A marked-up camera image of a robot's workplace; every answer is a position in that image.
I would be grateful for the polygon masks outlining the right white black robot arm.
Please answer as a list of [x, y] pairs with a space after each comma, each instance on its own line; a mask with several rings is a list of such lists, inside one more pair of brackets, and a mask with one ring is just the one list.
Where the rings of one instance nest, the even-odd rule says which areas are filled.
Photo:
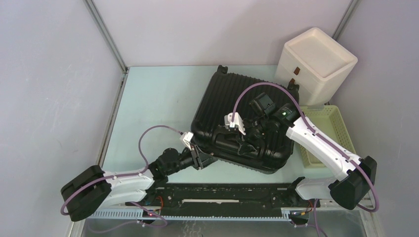
[[288, 202], [301, 206], [307, 199], [329, 198], [349, 210], [359, 207], [377, 212], [377, 161], [371, 156], [361, 158], [333, 141], [310, 121], [290, 93], [286, 95], [291, 100], [289, 107], [278, 108], [265, 93], [252, 101], [253, 109], [261, 116], [255, 125], [256, 133], [285, 127], [286, 136], [312, 153], [334, 176], [331, 180], [304, 178], [296, 188], [288, 191]]

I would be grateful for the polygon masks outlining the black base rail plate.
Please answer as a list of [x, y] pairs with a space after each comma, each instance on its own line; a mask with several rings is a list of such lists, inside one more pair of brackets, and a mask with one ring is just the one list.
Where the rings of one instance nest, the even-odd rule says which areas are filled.
[[146, 192], [143, 207], [165, 218], [280, 219], [310, 211], [320, 203], [303, 200], [291, 183], [167, 183]]

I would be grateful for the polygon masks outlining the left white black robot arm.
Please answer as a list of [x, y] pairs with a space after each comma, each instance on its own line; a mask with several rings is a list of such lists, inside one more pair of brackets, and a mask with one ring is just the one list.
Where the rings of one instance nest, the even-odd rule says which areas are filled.
[[100, 208], [117, 204], [133, 201], [152, 205], [156, 199], [154, 190], [167, 183], [170, 175], [189, 167], [200, 170], [216, 161], [216, 157], [200, 150], [185, 148], [179, 152], [168, 148], [140, 170], [111, 172], [92, 165], [61, 188], [64, 204], [60, 212], [77, 222]]

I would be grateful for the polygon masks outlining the black ribbed hard-shell suitcase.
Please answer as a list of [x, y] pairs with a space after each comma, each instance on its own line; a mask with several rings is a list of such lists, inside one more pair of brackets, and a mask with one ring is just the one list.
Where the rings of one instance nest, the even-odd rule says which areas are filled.
[[275, 173], [293, 153], [286, 131], [299, 117], [298, 90], [218, 66], [191, 123], [194, 143], [223, 161]]

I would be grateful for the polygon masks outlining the white stacked drawer unit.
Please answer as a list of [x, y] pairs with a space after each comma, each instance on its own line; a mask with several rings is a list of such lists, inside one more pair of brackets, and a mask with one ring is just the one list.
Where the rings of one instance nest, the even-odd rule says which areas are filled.
[[299, 103], [318, 106], [330, 101], [358, 58], [319, 28], [312, 28], [284, 44], [275, 81], [299, 85]]

